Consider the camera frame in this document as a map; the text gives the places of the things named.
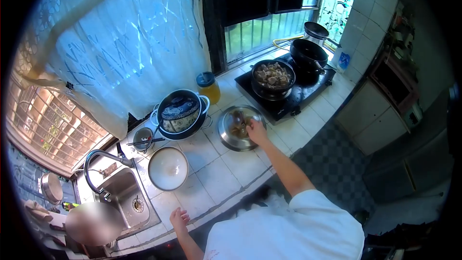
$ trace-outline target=kitchen faucet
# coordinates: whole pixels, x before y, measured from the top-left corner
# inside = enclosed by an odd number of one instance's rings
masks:
[[[133,168],[133,166],[135,165],[135,161],[133,159],[127,159],[127,157],[125,156],[125,154],[123,153],[122,151],[122,148],[120,147],[120,143],[117,143],[116,144],[117,146],[117,154],[118,156],[115,156],[115,155],[112,155],[104,150],[101,150],[101,149],[97,149],[97,150],[92,150],[90,153],[88,153],[87,155],[87,158],[85,159],[85,163],[84,163],[84,175],[85,175],[85,179],[87,181],[87,184],[89,185],[89,187],[98,195],[101,195],[102,193],[105,193],[104,195],[104,199],[108,202],[111,201],[111,193],[108,193],[107,191],[104,190],[104,188],[101,188],[101,190],[98,190],[94,184],[92,184],[92,182],[90,181],[90,176],[88,174],[88,166],[90,165],[90,160],[94,157],[94,156],[97,156],[97,155],[101,155],[101,156],[105,156],[109,159],[113,159],[114,161],[118,161],[118,162],[121,162],[122,164],[124,164],[125,166],[128,166],[130,168]]]

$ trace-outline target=sink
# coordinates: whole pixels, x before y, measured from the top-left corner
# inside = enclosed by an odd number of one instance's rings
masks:
[[[118,239],[160,223],[151,202],[146,201],[148,197],[136,170],[120,167],[99,185],[98,189],[101,188],[111,193],[111,201],[104,200],[104,194],[97,195],[96,201],[111,205],[122,215],[124,229]]]

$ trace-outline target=drain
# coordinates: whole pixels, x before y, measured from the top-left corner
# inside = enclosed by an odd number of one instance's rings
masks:
[[[138,196],[136,196],[136,199],[133,200],[132,206],[133,210],[137,213],[141,213],[144,210],[144,204],[140,199],[138,199]]]

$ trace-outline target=white lace curtain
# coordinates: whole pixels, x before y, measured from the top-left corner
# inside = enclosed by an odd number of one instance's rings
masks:
[[[43,0],[15,68],[23,85],[66,93],[123,138],[128,113],[145,117],[211,70],[201,0]]]

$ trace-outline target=braised meat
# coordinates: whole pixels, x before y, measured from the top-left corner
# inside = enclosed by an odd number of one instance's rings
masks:
[[[261,65],[255,70],[257,82],[270,89],[283,89],[289,85],[291,75],[278,62],[272,65]]]

